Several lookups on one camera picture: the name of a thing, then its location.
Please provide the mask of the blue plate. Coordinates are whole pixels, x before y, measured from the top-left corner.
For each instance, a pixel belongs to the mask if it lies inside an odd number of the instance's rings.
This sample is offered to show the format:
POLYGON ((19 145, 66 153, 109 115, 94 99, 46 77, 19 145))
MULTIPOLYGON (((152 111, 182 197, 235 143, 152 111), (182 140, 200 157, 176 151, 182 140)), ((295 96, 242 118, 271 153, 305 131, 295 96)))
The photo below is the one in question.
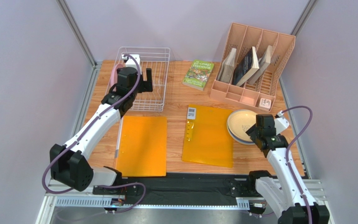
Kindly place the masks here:
POLYGON ((248 136, 246 131, 249 130, 250 125, 236 124, 230 121, 227 121, 227 129, 230 136, 237 142, 243 145, 254 145, 255 143, 248 136))

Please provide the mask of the pink plate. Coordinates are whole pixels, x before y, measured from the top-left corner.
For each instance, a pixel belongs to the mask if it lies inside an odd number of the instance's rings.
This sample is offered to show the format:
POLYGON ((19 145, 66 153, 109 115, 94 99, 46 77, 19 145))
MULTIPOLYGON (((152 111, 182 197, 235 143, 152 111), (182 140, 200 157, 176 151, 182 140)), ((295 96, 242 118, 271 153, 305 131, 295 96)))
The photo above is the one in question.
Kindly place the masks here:
POLYGON ((122 69, 124 67, 123 64, 119 63, 119 64, 116 64, 113 69, 112 69, 112 72, 111 72, 111 75, 110 75, 110 82, 109 82, 109 87, 111 88, 114 84, 117 83, 117 77, 118 77, 118 72, 117 70, 118 69, 122 69))

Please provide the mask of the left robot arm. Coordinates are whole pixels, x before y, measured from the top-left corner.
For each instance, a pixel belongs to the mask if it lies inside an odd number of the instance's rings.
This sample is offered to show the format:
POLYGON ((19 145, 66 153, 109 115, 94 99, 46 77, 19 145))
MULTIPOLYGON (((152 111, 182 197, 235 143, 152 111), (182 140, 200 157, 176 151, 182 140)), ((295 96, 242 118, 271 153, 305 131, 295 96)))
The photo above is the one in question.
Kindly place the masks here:
POLYGON ((106 132, 131 109, 137 94, 153 91, 153 82, 150 68, 145 70, 146 78, 133 67, 118 68, 116 72, 117 82, 92 118, 65 144, 54 144, 50 149, 47 170, 53 180, 68 186, 69 190, 111 186, 120 174, 110 167, 93 168, 88 159, 106 132))

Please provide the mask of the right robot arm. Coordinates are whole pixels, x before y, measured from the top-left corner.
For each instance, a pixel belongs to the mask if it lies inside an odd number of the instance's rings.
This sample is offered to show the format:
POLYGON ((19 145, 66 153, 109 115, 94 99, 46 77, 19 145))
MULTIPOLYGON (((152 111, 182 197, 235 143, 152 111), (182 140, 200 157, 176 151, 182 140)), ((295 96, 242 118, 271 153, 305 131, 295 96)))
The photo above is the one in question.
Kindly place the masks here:
POLYGON ((255 190, 261 194, 278 218, 279 224, 327 224, 330 212, 319 205, 308 190, 293 162, 289 143, 277 127, 286 129, 288 121, 271 114, 257 114, 247 135, 273 167, 279 185, 272 177, 255 178, 255 190))

